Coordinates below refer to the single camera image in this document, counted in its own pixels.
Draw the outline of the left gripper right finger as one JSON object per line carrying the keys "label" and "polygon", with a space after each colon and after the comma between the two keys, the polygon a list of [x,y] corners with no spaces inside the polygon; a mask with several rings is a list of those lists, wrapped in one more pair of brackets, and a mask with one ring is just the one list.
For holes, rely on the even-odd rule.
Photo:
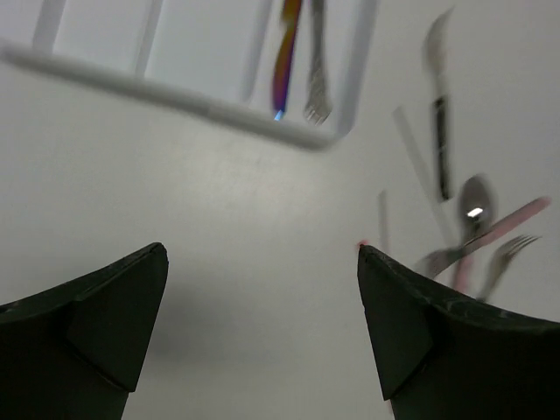
{"label": "left gripper right finger", "polygon": [[481,303],[371,246],[357,277],[395,418],[558,418],[558,323]]}

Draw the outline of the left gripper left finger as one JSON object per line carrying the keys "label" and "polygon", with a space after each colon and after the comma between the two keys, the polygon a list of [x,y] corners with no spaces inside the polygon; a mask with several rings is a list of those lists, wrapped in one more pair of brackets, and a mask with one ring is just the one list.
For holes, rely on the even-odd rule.
{"label": "left gripper left finger", "polygon": [[169,262],[154,242],[1,307],[3,419],[119,419],[135,392]]}

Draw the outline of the pink handled fork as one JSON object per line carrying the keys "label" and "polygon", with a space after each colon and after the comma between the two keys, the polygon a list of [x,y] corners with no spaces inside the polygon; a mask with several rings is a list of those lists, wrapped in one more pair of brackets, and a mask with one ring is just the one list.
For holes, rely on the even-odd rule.
{"label": "pink handled fork", "polygon": [[486,232],[467,241],[464,245],[456,248],[444,248],[428,254],[414,266],[414,271],[422,276],[434,279],[465,256],[511,232],[525,221],[540,213],[550,203],[550,197],[534,199],[525,206],[498,220]]}

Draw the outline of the black handled fork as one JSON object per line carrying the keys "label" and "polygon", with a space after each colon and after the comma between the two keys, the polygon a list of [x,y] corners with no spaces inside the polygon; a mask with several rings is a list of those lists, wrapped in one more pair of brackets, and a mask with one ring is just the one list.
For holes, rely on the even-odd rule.
{"label": "black handled fork", "polygon": [[430,25],[423,42],[424,62],[434,89],[433,136],[436,161],[437,196],[440,202],[452,197],[451,166],[449,159],[448,116],[450,107],[449,85],[446,77],[446,28],[454,7],[441,13]]}
{"label": "black handled fork", "polygon": [[508,270],[511,262],[525,249],[528,245],[540,239],[538,235],[522,234],[517,235],[513,239],[505,242],[495,250],[486,273],[486,280],[482,286],[477,299],[481,302],[487,302],[492,294],[498,288],[502,277]]}

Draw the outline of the pink handled spoon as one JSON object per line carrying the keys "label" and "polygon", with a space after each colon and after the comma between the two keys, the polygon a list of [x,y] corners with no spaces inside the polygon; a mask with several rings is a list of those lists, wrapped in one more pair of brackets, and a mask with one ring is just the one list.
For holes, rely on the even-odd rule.
{"label": "pink handled spoon", "polygon": [[[494,193],[484,174],[470,177],[458,196],[458,217],[463,232],[463,242],[481,235],[494,224],[496,205]],[[466,294],[473,257],[466,255],[456,264],[451,287]]]}

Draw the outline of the ornate silver knife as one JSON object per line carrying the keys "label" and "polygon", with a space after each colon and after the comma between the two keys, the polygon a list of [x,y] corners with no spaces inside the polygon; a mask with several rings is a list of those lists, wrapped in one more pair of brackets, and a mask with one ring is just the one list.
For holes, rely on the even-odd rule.
{"label": "ornate silver knife", "polygon": [[332,112],[325,59],[326,2],[311,0],[311,67],[304,117],[313,125],[322,124]]}

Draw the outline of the iridescent rainbow knife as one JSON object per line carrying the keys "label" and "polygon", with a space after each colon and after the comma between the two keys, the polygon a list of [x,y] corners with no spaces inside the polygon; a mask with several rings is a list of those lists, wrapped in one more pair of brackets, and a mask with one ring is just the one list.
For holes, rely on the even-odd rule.
{"label": "iridescent rainbow knife", "polygon": [[271,100],[274,119],[281,120],[287,109],[291,67],[298,33],[302,0],[285,0],[281,12],[283,36],[278,48],[271,83]]}

